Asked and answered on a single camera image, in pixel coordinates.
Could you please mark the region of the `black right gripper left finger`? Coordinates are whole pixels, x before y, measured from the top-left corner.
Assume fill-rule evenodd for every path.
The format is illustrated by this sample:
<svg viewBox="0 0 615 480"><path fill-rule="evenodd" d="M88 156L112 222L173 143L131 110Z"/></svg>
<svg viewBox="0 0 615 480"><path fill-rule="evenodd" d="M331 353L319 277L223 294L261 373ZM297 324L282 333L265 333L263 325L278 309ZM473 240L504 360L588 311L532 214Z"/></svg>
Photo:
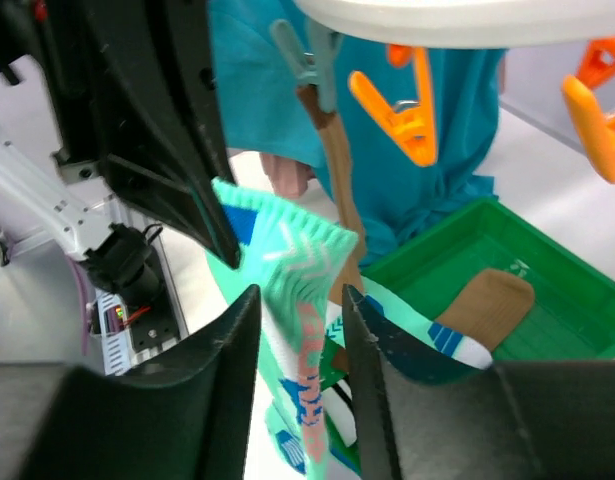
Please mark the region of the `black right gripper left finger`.
<svg viewBox="0 0 615 480"><path fill-rule="evenodd" d="M0 364L0 479L240 479L261 331L248 287L122 376Z"/></svg>

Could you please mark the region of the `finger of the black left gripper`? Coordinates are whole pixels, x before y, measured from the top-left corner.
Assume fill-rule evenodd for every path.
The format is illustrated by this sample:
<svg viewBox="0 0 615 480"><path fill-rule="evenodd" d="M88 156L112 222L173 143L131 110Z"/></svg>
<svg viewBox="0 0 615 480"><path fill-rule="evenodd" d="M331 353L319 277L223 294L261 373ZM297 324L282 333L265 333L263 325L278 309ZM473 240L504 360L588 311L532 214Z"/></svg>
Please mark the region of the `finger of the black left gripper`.
<svg viewBox="0 0 615 480"><path fill-rule="evenodd" d="M131 208L231 267L240 247L212 181L232 182L204 1L84 1L103 175Z"/></svg>

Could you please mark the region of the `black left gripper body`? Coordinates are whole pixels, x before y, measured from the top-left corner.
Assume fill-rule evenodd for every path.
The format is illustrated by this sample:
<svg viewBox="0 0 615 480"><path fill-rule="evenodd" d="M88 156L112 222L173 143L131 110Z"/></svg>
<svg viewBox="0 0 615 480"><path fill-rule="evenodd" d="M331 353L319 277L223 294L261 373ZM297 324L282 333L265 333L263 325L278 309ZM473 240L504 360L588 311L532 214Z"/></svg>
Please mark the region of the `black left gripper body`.
<svg viewBox="0 0 615 480"><path fill-rule="evenodd" d="M35 164L98 175L79 1L0 1L0 123Z"/></svg>

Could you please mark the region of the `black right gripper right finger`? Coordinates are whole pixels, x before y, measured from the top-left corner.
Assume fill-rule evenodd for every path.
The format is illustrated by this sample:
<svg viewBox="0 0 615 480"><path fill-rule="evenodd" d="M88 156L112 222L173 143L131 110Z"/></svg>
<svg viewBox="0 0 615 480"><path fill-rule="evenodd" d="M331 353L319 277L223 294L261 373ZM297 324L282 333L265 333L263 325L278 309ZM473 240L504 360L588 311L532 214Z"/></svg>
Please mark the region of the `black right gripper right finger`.
<svg viewBox="0 0 615 480"><path fill-rule="evenodd" d="M352 286L343 321L365 479L615 479L615 360L456 361Z"/></svg>

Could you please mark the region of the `mint green patterned sock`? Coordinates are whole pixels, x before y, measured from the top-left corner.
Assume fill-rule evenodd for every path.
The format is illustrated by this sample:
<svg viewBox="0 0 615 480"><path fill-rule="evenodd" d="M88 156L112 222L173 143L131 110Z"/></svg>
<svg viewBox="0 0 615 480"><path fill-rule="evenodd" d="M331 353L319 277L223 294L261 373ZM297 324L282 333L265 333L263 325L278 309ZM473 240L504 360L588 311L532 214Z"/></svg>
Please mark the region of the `mint green patterned sock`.
<svg viewBox="0 0 615 480"><path fill-rule="evenodd" d="M379 283L366 277L362 277L362 281L365 299L392 324L465 365L484 370L492 364L490 351L473 338L429 320Z"/></svg>

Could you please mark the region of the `brown sock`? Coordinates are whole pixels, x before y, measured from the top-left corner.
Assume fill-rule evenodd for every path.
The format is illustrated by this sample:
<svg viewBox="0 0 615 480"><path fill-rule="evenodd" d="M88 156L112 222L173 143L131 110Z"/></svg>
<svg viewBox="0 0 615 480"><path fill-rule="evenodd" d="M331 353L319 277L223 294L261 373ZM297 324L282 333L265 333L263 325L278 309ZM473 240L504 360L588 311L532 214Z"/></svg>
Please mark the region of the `brown sock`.
<svg viewBox="0 0 615 480"><path fill-rule="evenodd" d="M299 86L296 94L310 116L323 145L340 224L358 234L358 243L354 252L346 261L329 294L332 302L341 305L342 289L345 284L353 285L361 293L364 292L359 262L366 255L365 229L353 199L352 156L340 115L336 111L325 113L320 108L316 87Z"/></svg>
<svg viewBox="0 0 615 480"><path fill-rule="evenodd" d="M465 285L436 321L494 352L534 304L535 291L529 282L509 272L486 268Z"/></svg>

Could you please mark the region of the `white round clip hanger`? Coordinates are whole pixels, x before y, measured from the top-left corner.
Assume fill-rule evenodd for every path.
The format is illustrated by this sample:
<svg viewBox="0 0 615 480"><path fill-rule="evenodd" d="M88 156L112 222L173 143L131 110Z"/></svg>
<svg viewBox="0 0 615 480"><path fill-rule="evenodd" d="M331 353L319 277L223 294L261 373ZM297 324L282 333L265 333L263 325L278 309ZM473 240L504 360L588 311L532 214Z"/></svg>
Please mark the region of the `white round clip hanger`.
<svg viewBox="0 0 615 480"><path fill-rule="evenodd" d="M514 48L615 36L615 0L304 0L326 27L432 48Z"/></svg>

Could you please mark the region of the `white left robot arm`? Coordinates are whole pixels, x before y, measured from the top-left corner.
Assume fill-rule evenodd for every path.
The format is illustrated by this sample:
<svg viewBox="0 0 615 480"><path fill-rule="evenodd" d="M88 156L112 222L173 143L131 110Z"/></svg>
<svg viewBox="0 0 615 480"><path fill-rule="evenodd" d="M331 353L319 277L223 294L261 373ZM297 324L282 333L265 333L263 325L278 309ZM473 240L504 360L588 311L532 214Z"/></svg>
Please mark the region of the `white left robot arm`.
<svg viewBox="0 0 615 480"><path fill-rule="evenodd" d="M213 190L231 181L203 1L0 1L0 75L33 57L69 165L92 163L128 207L235 267L235 233ZM29 209L92 283L128 305L163 288L151 238L108 220L25 157L0 126L0 189Z"/></svg>

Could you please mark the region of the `teal shirt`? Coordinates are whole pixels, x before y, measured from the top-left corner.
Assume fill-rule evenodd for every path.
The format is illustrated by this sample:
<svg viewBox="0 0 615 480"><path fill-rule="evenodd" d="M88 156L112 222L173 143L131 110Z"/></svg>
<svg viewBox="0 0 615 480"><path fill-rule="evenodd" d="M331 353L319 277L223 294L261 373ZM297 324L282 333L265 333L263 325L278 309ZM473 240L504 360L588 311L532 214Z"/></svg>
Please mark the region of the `teal shirt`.
<svg viewBox="0 0 615 480"><path fill-rule="evenodd" d="M212 1L208 16L226 144L310 166L330 184L317 131L296 95L296 79L274 43L271 24L288 21L298 34L305 15L291 1ZM335 61L337 105L353 160L353 195L366 232L369 265L447 215L493 193L477 168L499 123L500 50L433 49L438 158L416 166L350 93L354 71L391 101L416 95L413 74L391 67L383 45L347 37Z"/></svg>

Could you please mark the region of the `green plastic tray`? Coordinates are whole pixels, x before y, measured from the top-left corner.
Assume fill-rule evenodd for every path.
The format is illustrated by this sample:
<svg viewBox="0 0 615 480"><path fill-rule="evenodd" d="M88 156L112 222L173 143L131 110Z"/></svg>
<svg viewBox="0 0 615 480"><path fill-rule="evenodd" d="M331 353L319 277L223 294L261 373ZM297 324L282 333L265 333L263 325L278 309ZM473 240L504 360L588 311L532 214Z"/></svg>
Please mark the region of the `green plastic tray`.
<svg viewBox="0 0 615 480"><path fill-rule="evenodd" d="M615 358L615 282L492 199L469 204L362 274L433 320L486 268L514 274L535 292L495 359Z"/></svg>

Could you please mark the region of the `pink garment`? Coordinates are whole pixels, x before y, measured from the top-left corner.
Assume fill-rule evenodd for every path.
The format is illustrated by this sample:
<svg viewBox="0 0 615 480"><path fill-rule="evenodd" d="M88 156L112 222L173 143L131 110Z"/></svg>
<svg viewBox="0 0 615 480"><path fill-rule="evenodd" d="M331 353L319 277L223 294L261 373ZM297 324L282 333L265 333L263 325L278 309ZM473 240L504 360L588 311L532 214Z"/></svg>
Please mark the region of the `pink garment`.
<svg viewBox="0 0 615 480"><path fill-rule="evenodd" d="M263 171L278 196L298 199L307 191L309 181L315 178L310 166L293 159L268 153L261 153L260 159Z"/></svg>

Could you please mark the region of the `white black striped sock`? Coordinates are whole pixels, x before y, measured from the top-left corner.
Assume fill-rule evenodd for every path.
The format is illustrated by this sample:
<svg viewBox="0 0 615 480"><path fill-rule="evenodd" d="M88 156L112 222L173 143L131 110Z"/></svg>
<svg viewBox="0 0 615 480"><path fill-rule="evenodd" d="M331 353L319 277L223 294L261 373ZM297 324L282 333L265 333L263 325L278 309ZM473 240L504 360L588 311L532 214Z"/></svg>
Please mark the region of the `white black striped sock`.
<svg viewBox="0 0 615 480"><path fill-rule="evenodd" d="M346 378L339 380L322 393L325 410L346 447L357 441L352 405L352 392Z"/></svg>

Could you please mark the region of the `grey clothes peg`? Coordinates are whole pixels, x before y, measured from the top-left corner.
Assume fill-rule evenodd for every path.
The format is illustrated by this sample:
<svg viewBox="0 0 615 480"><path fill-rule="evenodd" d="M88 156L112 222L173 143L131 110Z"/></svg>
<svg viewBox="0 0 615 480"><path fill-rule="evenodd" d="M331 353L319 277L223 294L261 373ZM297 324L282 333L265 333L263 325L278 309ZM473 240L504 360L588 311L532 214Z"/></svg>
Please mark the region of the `grey clothes peg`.
<svg viewBox="0 0 615 480"><path fill-rule="evenodd" d="M299 86L316 87L318 105L325 113L336 110L334 61L343 35L313 19L306 20L310 50L306 50L289 21L275 20L270 34Z"/></svg>

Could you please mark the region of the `orange clothes peg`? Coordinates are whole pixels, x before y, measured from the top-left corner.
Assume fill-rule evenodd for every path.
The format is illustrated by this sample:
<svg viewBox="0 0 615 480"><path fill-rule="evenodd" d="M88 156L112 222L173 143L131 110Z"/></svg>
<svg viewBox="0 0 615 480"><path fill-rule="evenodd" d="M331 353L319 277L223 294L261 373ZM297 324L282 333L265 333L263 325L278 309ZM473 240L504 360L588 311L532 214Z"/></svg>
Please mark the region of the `orange clothes peg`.
<svg viewBox="0 0 615 480"><path fill-rule="evenodd" d="M583 151L596 173L610 184L615 184L615 109L605 113L595 90L614 77L615 36L590 41L576 73L561 84Z"/></svg>
<svg viewBox="0 0 615 480"><path fill-rule="evenodd" d="M348 79L352 96L369 117L417 166L430 167L437 161L437 129L432 72L428 50L388 44L388 62L395 68L413 66L417 98L389 104L370 79L353 71Z"/></svg>

